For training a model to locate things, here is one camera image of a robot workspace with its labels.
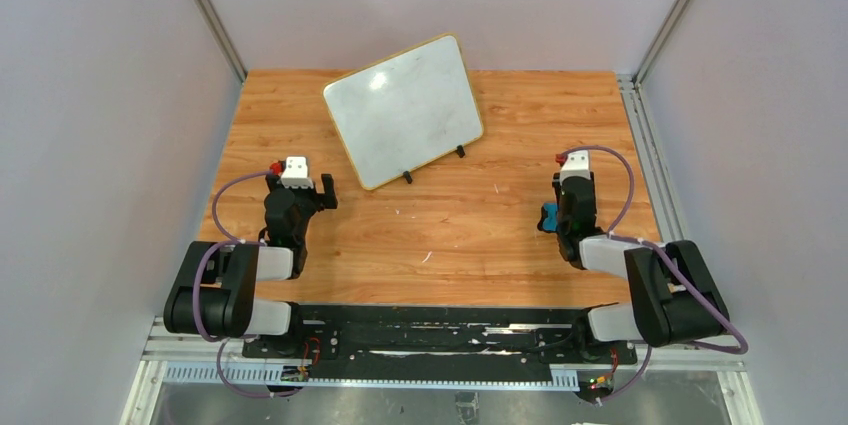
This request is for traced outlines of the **blue black eraser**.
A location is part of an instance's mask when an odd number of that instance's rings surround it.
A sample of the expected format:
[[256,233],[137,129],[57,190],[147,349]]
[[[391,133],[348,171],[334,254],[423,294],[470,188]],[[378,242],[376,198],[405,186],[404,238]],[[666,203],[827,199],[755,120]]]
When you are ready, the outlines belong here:
[[554,202],[546,202],[541,206],[540,219],[537,223],[539,232],[554,234],[558,228],[558,205]]

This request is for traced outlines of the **yellow framed whiteboard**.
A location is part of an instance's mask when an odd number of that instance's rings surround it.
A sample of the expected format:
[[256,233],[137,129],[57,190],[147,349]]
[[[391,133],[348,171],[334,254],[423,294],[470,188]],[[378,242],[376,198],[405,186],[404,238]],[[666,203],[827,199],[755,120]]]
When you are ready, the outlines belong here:
[[322,98],[360,186],[374,190],[484,134],[460,41],[445,33],[329,82]]

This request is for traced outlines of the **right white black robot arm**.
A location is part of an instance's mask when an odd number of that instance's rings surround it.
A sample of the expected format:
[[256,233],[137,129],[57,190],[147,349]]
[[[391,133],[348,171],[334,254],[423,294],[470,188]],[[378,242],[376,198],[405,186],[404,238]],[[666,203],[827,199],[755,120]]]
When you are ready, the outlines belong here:
[[654,243],[605,233],[597,225],[592,173],[558,172],[552,187],[557,200],[544,205],[538,227],[555,234],[563,259],[578,270],[628,282],[629,302],[581,312],[577,335],[583,344],[664,347],[730,332],[729,312],[694,242]]

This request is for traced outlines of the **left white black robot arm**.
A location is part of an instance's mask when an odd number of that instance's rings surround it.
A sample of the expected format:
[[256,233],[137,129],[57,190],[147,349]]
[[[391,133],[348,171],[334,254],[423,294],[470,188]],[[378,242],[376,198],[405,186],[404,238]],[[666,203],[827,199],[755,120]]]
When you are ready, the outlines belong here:
[[317,191],[270,172],[264,177],[269,192],[263,202],[265,227],[257,239],[230,237],[188,246],[164,305],[168,332],[208,342],[251,337],[282,356],[308,344],[299,305],[260,299],[256,286],[300,277],[311,219],[338,206],[335,180],[322,175],[323,189]]

